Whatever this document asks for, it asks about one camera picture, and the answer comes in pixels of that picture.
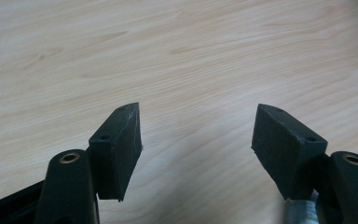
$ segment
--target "wooden table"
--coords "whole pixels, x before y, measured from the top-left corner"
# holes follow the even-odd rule
[[[0,1],[0,198],[132,102],[144,151],[102,223],[279,223],[257,104],[358,153],[358,1]]]

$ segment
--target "light wood surface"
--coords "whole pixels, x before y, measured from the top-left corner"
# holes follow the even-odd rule
[[[0,1],[0,198],[132,102],[144,151],[102,223],[280,223],[256,106],[358,153],[358,0]]]

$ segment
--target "clamp jaw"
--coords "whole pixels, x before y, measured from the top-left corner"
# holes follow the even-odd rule
[[[252,149],[283,198],[309,200],[323,224],[358,224],[358,155],[325,154],[327,141],[280,108],[259,105]]]
[[[141,151],[139,105],[116,109],[87,150],[51,159],[46,179],[0,200],[0,223],[96,224],[98,201],[124,200]]]

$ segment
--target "black plastic part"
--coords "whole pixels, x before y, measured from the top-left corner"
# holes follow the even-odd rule
[[[334,192],[333,184],[329,175],[331,159],[324,154],[313,167],[312,186],[319,193],[319,201],[323,201],[332,209],[339,210],[337,195]]]
[[[332,206],[321,194],[316,202],[316,214],[319,224],[342,224],[343,216],[339,206]]]
[[[96,224],[96,203],[88,153],[62,152],[48,164],[34,224]]]
[[[326,140],[282,109],[258,106],[252,149],[284,199],[310,198],[312,167],[326,148]]]
[[[94,186],[100,199],[124,200],[141,151],[139,105],[124,105],[89,140]]]
[[[0,224],[31,224],[43,181],[0,200]]]
[[[329,175],[343,214],[343,223],[358,223],[358,155],[339,151],[330,158]]]

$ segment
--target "screw hole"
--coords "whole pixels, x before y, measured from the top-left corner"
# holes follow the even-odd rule
[[[72,220],[69,217],[62,217],[58,219],[55,224],[72,224]]]
[[[60,163],[71,163],[77,161],[79,158],[80,158],[79,154],[71,152],[66,155],[63,155],[60,158]]]
[[[314,137],[306,137],[305,140],[307,140],[309,142],[315,142],[316,138],[314,138]]]
[[[350,154],[345,154],[343,156],[344,160],[353,164],[353,165],[358,165],[358,157],[355,155],[350,155]]]
[[[106,140],[106,139],[109,139],[109,138],[110,138],[109,135],[103,135],[103,136],[101,136],[101,139],[102,139],[102,140]]]

